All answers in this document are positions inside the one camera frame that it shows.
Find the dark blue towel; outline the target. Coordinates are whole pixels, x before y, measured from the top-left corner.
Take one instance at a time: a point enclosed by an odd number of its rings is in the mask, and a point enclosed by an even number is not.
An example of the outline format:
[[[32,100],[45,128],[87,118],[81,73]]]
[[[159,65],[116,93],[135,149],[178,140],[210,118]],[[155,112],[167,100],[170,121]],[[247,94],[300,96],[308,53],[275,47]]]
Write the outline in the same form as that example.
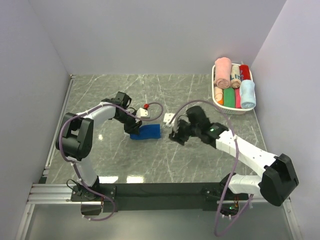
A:
[[[161,126],[160,124],[143,125],[139,128],[139,134],[131,133],[129,137],[131,140],[136,140],[136,141],[160,139],[162,137]]]

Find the light blue towel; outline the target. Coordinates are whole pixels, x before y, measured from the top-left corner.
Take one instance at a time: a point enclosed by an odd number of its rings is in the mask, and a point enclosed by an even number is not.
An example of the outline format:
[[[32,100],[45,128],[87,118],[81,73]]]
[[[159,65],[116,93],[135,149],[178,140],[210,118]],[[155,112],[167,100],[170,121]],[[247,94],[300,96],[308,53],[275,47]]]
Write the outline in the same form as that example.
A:
[[[255,83],[252,80],[243,80],[239,92],[242,109],[252,109],[256,106]]]

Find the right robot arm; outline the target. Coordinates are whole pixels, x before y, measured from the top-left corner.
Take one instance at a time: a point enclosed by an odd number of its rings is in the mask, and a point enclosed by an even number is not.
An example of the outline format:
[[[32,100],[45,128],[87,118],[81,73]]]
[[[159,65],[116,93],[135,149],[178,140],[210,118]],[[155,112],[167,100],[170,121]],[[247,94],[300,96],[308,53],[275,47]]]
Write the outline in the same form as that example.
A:
[[[184,145],[190,137],[225,152],[251,168],[255,175],[234,174],[230,182],[220,187],[220,195],[230,200],[237,194],[260,195],[273,206],[281,206],[299,185],[293,162],[282,153],[276,156],[232,133],[228,127],[210,122],[200,106],[186,112],[188,120],[172,113],[164,115],[163,122],[172,129],[169,138]]]

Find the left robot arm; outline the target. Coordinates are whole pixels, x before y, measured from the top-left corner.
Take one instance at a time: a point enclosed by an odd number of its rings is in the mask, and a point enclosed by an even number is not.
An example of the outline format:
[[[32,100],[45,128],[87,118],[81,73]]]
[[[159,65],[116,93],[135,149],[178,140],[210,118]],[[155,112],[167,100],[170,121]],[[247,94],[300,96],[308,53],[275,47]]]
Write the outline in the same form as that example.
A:
[[[94,128],[115,119],[123,124],[125,133],[140,133],[142,121],[137,119],[137,111],[127,111],[131,101],[129,95],[119,91],[114,98],[105,98],[91,109],[77,114],[68,112],[63,116],[55,147],[62,158],[71,164],[78,177],[74,190],[77,196],[83,196],[89,201],[102,196],[99,177],[89,159]]]

